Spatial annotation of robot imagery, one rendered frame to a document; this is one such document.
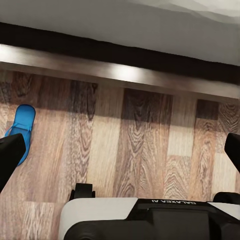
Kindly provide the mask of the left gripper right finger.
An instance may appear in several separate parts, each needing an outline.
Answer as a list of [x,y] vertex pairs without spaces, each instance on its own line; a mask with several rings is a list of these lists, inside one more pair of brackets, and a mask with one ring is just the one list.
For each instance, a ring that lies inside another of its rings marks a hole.
[[229,133],[224,150],[240,172],[240,134]]

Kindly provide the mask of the sandal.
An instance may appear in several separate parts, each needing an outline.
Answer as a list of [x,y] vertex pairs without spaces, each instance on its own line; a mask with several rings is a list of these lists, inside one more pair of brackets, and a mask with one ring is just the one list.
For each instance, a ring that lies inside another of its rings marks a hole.
[[12,129],[10,128],[11,129],[10,134],[8,135],[8,132],[10,130],[9,129],[4,135],[4,137],[7,137],[7,135],[11,136],[18,133],[21,133],[23,135],[26,146],[26,152],[17,166],[21,165],[28,156],[30,150],[31,132],[35,116],[36,110],[33,106],[27,104],[20,105],[16,109],[14,123],[13,126],[11,127]]

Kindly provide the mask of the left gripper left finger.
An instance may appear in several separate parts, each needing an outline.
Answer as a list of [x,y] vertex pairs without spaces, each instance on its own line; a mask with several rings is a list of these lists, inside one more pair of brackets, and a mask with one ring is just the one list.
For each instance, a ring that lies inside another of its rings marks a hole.
[[0,193],[26,152],[21,133],[0,138]]

